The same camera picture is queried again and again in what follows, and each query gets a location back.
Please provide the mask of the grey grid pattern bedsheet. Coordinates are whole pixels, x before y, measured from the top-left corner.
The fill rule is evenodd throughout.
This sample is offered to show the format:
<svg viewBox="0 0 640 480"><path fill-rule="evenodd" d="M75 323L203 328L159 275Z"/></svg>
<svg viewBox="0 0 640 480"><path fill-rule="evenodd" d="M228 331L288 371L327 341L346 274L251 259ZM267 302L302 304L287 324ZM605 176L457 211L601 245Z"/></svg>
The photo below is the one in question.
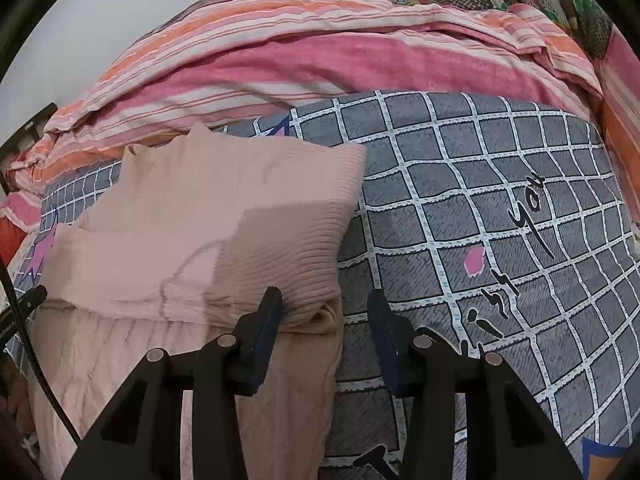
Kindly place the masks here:
<svg viewBox="0 0 640 480"><path fill-rule="evenodd" d="M332 424L317 477L371 479L375 445L397 465L411 404L385 388L367 320L390 307L472 356L501 353L575 460L585 441L639 431L639 253L598 129L498 96L375 92L221 131L366 150L360 196L337 253L343 310ZM107 162L47 189L18 289L40 282L56 227L117 182Z"/></svg>

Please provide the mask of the dark wooden bed headboard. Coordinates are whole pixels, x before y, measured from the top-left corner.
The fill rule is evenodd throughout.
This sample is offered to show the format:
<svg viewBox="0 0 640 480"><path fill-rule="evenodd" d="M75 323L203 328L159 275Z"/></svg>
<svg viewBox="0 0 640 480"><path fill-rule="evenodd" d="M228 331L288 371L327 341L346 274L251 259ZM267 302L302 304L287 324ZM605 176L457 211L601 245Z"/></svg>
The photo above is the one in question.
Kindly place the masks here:
<svg viewBox="0 0 640 480"><path fill-rule="evenodd" d="M9 192L17 190L17 187L10 182L6 175L10 162L13 162L40 140L44 126L57 110L58 107L55 103L49 103L32 118L29 118L1 145L1 189L4 194L8 195Z"/></svg>

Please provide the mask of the pink orange striped quilt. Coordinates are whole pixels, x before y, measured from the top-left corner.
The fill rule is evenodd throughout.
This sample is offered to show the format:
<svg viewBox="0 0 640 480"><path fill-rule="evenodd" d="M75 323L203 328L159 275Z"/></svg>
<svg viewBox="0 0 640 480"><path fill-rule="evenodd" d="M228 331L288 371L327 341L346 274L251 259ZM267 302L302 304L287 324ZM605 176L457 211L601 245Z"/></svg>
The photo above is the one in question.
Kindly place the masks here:
<svg viewBox="0 0 640 480"><path fill-rule="evenodd" d="M631 218L639 214L639 61L617 29L595 56L525 3L465 11L390 0L222 0L194 6L122 52L17 157L1 224L17 247L63 174L220 127L373 90L492 94L596 120Z"/></svg>

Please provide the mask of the pink ribbed knit garment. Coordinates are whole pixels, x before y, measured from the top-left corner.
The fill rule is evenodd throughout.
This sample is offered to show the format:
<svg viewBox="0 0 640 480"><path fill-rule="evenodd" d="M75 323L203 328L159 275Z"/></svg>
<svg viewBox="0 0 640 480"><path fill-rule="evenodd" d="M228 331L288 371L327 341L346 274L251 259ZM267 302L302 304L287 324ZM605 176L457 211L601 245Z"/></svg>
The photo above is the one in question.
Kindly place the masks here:
<svg viewBox="0 0 640 480"><path fill-rule="evenodd" d="M337 253L366 150L195 126L126 148L119 178L43 261L32 344L85 434L142 356L196 350L282 292L284 315L256 396L238 402L253 479L317 477L332 424L343 310Z"/></svg>

